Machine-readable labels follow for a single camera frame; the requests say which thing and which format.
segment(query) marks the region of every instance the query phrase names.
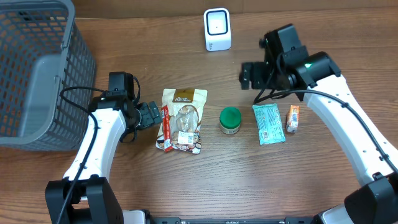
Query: blue and white package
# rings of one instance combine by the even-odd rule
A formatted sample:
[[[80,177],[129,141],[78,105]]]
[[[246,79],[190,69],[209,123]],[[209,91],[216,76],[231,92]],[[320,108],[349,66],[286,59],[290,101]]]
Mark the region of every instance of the blue and white package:
[[[276,103],[271,105],[253,105],[259,128],[260,145],[284,142],[285,134]]]

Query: wooden table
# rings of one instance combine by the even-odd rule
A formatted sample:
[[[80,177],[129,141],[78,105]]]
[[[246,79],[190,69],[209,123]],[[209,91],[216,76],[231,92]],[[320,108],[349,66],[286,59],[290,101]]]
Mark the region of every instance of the wooden table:
[[[158,105],[164,88],[208,90],[201,154],[156,149],[159,127],[119,144],[110,183],[122,208],[182,218],[282,218],[341,203],[359,184],[329,130],[290,96],[277,103],[282,116],[291,104],[302,106],[298,133],[259,146],[251,108],[258,91],[240,90],[240,64],[262,60],[259,38],[293,22],[311,54],[331,55],[363,109],[398,146],[397,15],[396,7],[234,14],[232,49],[213,53],[205,50],[202,16],[77,21],[98,64],[96,87],[107,89],[109,72],[126,71],[138,77],[142,101]],[[218,128],[226,106],[243,115],[234,136]],[[50,222],[45,186],[62,178],[75,154],[1,149],[0,223]]]

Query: plastic container with green lid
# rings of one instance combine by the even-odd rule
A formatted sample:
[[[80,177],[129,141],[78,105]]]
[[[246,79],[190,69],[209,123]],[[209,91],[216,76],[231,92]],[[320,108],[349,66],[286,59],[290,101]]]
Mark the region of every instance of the plastic container with green lid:
[[[235,134],[242,122],[241,112],[235,107],[227,107],[220,114],[220,129],[225,134]]]

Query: gray plastic basket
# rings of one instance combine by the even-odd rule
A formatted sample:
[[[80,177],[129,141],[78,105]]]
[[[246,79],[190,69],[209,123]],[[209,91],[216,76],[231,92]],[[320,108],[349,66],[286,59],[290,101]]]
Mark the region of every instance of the gray plastic basket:
[[[95,61],[67,0],[0,0],[0,145],[67,150],[80,145],[88,116],[59,97],[93,86]],[[82,107],[88,90],[65,96]]]

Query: black cable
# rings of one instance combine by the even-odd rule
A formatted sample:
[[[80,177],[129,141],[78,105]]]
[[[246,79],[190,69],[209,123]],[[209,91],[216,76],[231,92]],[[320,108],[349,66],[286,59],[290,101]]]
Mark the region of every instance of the black cable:
[[[359,121],[359,123],[362,125],[362,127],[364,128],[364,130],[366,131],[368,136],[371,138],[373,144],[376,146],[376,150],[379,151],[381,157],[386,161],[386,163],[389,165],[389,167],[396,174],[398,174],[398,169],[391,162],[389,156],[383,151],[383,149],[381,148],[379,143],[376,141],[376,138],[373,136],[371,130],[368,128],[368,126],[363,121],[361,116],[347,102],[344,102],[343,100],[341,100],[341,99],[339,99],[339,98],[337,98],[335,96],[332,96],[330,94],[327,94],[327,93],[324,93],[324,92],[321,92],[321,91],[316,91],[316,90],[286,90],[286,91],[280,91],[278,93],[274,93],[274,94],[270,94],[268,96],[262,97],[260,99],[260,101],[271,99],[271,98],[274,98],[276,96],[283,96],[283,95],[286,95],[286,94],[291,94],[291,93],[311,93],[311,94],[321,95],[321,96],[327,97],[329,99],[332,99],[332,100],[340,103],[341,107],[347,108],[347,110],[349,110],[355,116],[355,118]]]
[[[70,185],[70,188],[68,190],[67,196],[66,196],[65,200],[63,201],[61,212],[60,212],[60,214],[58,216],[57,224],[60,224],[61,219],[62,219],[62,215],[65,213],[67,205],[69,204],[70,199],[72,198],[73,189],[75,188],[75,185],[77,183],[77,180],[79,179],[80,174],[83,172],[83,169],[85,168],[85,164],[87,162],[88,156],[90,155],[91,149],[93,148],[93,145],[94,145],[94,142],[95,142],[95,138],[97,137],[97,131],[98,131],[98,122],[97,122],[97,119],[95,118],[95,116],[92,113],[90,113],[86,108],[84,108],[84,107],[82,107],[82,106],[80,106],[80,105],[78,105],[78,104],[66,99],[65,96],[63,95],[63,93],[65,93],[66,91],[76,90],[76,89],[94,90],[94,91],[100,91],[102,93],[105,92],[104,90],[100,90],[100,89],[92,88],[92,87],[86,87],[86,86],[68,87],[68,88],[63,89],[60,92],[61,99],[65,100],[67,103],[71,104],[72,106],[75,106],[75,107],[81,109],[82,111],[87,113],[89,116],[91,116],[91,118],[93,118],[93,121],[94,121],[94,133],[93,133],[93,138],[91,139],[90,145],[88,146],[87,152],[86,152],[82,162],[80,163],[80,167],[79,167],[79,169],[78,169],[78,171],[76,173],[76,176],[75,176],[74,180],[72,181],[72,184]]]

